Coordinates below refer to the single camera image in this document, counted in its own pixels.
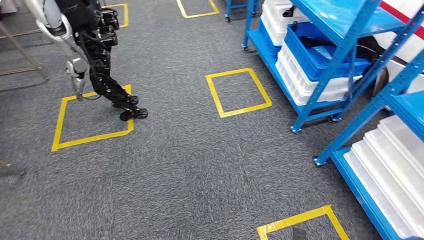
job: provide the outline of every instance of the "yellow floor marking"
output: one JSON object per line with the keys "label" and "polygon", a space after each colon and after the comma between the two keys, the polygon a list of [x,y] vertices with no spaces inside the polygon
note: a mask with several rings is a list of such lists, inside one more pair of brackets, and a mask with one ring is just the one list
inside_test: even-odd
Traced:
{"label": "yellow floor marking", "polygon": [[[224,112],[223,106],[221,105],[221,102],[220,102],[220,98],[218,97],[218,94],[217,94],[217,90],[215,89],[214,83],[212,82],[212,78],[217,78],[217,77],[222,77],[222,76],[227,76],[232,74],[239,74],[239,73],[249,73],[257,89],[259,90],[260,94],[265,100],[265,103],[241,108],[238,110]],[[264,109],[264,108],[271,107],[273,105],[273,103],[271,102],[271,99],[267,95],[267,92],[265,92],[264,87],[262,86],[255,72],[251,68],[242,68],[237,70],[224,71],[224,72],[206,75],[206,81],[207,81],[207,85],[209,86],[210,94],[212,94],[213,101],[215,102],[216,109],[218,110],[219,116],[221,118],[225,118],[225,117],[229,117],[229,116],[233,116],[237,114],[243,114],[247,112],[252,112],[259,109]]]}
{"label": "yellow floor marking", "polygon": [[192,19],[192,18],[197,18],[197,17],[219,14],[220,11],[218,10],[214,1],[213,0],[208,0],[208,1],[209,1],[210,6],[213,9],[213,12],[207,12],[207,13],[201,13],[201,14],[195,14],[195,15],[187,15],[186,10],[184,9],[183,4],[181,3],[181,0],[176,0],[176,4],[178,4],[179,10],[180,10],[182,16],[186,19]]}
{"label": "yellow floor marking", "polygon": [[[127,93],[131,94],[131,85],[128,84],[128,85],[124,86],[123,89],[125,89]],[[83,94],[84,97],[91,97],[91,96],[94,96],[94,95],[96,95],[95,92],[89,92],[89,93]],[[105,133],[105,134],[85,137],[85,138],[67,141],[67,142],[60,142],[61,141],[61,134],[62,134],[62,125],[63,125],[64,118],[65,118],[65,111],[66,111],[67,103],[69,101],[72,101],[72,100],[75,100],[75,99],[77,99],[77,96],[75,96],[75,95],[62,98],[62,101],[61,101],[61,104],[60,104],[60,109],[59,109],[59,116],[57,117],[56,130],[54,132],[53,144],[51,145],[51,151],[52,152],[55,152],[59,149],[79,145],[79,144],[85,144],[85,143],[94,142],[94,141],[98,141],[98,140],[125,136],[128,133],[130,133],[132,130],[134,130],[134,121],[131,119],[131,120],[128,120],[126,122],[126,130],[123,130],[123,131]]]}
{"label": "yellow floor marking", "polygon": [[341,240],[348,240],[348,235],[346,235],[345,230],[343,230],[342,225],[340,225],[340,222],[337,220],[336,216],[334,215],[333,210],[331,209],[331,205],[325,205],[304,213],[300,213],[295,216],[291,216],[288,218],[285,218],[283,220],[275,221],[273,223],[269,223],[267,225],[258,226],[256,228],[257,234],[259,235],[260,240],[268,240],[267,234],[290,227],[292,225],[305,222],[314,218],[318,218],[321,216],[327,215],[328,218],[331,221],[331,224],[334,226],[335,231],[337,232],[338,236]]}
{"label": "yellow floor marking", "polygon": [[123,24],[119,25],[119,27],[120,28],[128,27],[128,25],[129,25],[128,3],[120,3],[120,4],[102,6],[102,8],[115,8],[115,7],[122,7],[123,8]]}

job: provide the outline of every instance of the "metal stand leg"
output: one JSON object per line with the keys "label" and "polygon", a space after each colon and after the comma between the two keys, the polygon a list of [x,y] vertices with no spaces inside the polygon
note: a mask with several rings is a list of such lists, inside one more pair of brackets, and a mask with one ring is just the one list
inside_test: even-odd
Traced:
{"label": "metal stand leg", "polygon": [[18,41],[16,41],[16,39],[13,37],[13,35],[7,30],[7,28],[3,25],[3,23],[0,21],[0,31],[2,31],[7,38],[10,39],[10,41],[13,43],[13,45],[19,50],[20,54],[22,54],[26,60],[32,65],[32,68],[22,68],[22,69],[17,69],[17,70],[12,70],[12,71],[7,71],[7,72],[1,72],[0,76],[4,76],[4,75],[10,75],[10,74],[16,74],[16,73],[23,73],[23,72],[28,72],[28,71],[33,71],[36,70],[45,80],[49,79],[49,77],[43,72],[41,71],[41,67],[38,64],[38,62],[36,62],[22,47],[21,45],[18,43]]}
{"label": "metal stand leg", "polygon": [[251,21],[252,21],[252,14],[255,4],[255,0],[248,0],[247,2],[247,14],[246,14],[246,26],[244,27],[244,37],[243,37],[243,43],[241,46],[244,48],[245,51],[248,50],[248,31],[251,29]]}
{"label": "metal stand leg", "polygon": [[227,23],[230,22],[230,17],[231,17],[231,0],[225,0],[226,1],[226,11],[225,11],[225,21]]}
{"label": "metal stand leg", "polygon": [[21,175],[24,176],[27,174],[27,172],[25,172],[25,170],[18,168],[18,167],[13,167],[11,163],[5,162],[0,160],[0,168],[4,168],[7,169],[8,172],[12,173],[12,174],[17,174],[17,175]]}
{"label": "metal stand leg", "polygon": [[254,1],[254,6],[253,6],[253,16],[255,16],[258,13],[258,5],[259,5],[259,0],[255,0]]}

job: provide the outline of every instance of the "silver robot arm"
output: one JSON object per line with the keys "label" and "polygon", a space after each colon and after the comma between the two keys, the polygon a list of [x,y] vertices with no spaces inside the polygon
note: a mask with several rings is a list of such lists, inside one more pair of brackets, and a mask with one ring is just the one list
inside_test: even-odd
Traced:
{"label": "silver robot arm", "polygon": [[40,30],[48,36],[67,58],[66,72],[71,75],[76,96],[82,99],[85,72],[90,68],[81,48],[75,43],[72,27],[55,0],[25,0]]}

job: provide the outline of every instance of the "blue shelf board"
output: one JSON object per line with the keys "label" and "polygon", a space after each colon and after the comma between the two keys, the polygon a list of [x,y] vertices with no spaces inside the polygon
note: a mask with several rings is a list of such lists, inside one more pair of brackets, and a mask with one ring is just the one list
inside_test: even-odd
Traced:
{"label": "blue shelf board", "polygon": [[[280,76],[279,72],[277,71],[277,68],[276,68],[277,57],[271,56],[271,53],[269,51],[269,47],[268,47],[267,42],[266,42],[265,38],[263,37],[262,33],[257,29],[256,30],[250,30],[250,31],[247,31],[247,36],[249,37],[251,43],[255,47],[255,49],[256,49],[257,53],[259,54],[260,58],[262,59],[263,63],[266,65],[268,70],[271,72],[271,75],[274,77],[278,86],[281,88],[282,92],[287,97],[290,104],[293,106],[294,110],[297,113],[301,113],[304,106],[296,105],[295,101],[293,100],[292,96],[290,95],[290,92],[287,89],[286,85],[284,84],[282,77]],[[328,107],[328,106],[334,106],[334,105],[339,104],[341,102],[343,102],[343,100],[317,102],[317,103],[315,103],[313,109],[320,109],[320,108],[324,108],[324,107]]]}
{"label": "blue shelf board", "polygon": [[424,91],[391,96],[387,105],[424,142]]}
{"label": "blue shelf board", "polygon": [[[291,0],[330,40],[340,46],[352,23],[367,0]],[[405,24],[377,7],[360,37],[396,32]]]}
{"label": "blue shelf board", "polygon": [[365,211],[366,215],[371,220],[375,229],[384,240],[398,240],[401,239],[392,228],[390,223],[387,221],[386,217],[380,211],[379,207],[376,205],[364,185],[356,176],[355,172],[352,170],[349,163],[346,162],[343,154],[350,151],[350,147],[342,148],[338,151],[335,151],[331,154],[331,160],[334,165],[337,167],[340,174],[343,176],[350,190],[355,195],[359,204]]}

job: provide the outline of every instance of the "wheel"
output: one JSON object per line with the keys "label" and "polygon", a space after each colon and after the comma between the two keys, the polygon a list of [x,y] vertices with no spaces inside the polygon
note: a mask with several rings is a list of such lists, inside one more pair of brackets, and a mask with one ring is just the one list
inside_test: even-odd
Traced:
{"label": "wheel", "polygon": [[302,132],[302,128],[295,129],[293,126],[290,127],[290,130],[294,134],[300,134]]}
{"label": "wheel", "polygon": [[320,167],[326,164],[326,162],[319,162],[318,156],[313,156],[312,161],[313,161],[313,164],[315,164],[317,167]]}
{"label": "wheel", "polygon": [[340,120],[342,120],[341,117],[334,118],[333,115],[327,117],[327,122],[329,122],[329,123],[337,123],[337,122],[340,122]]}

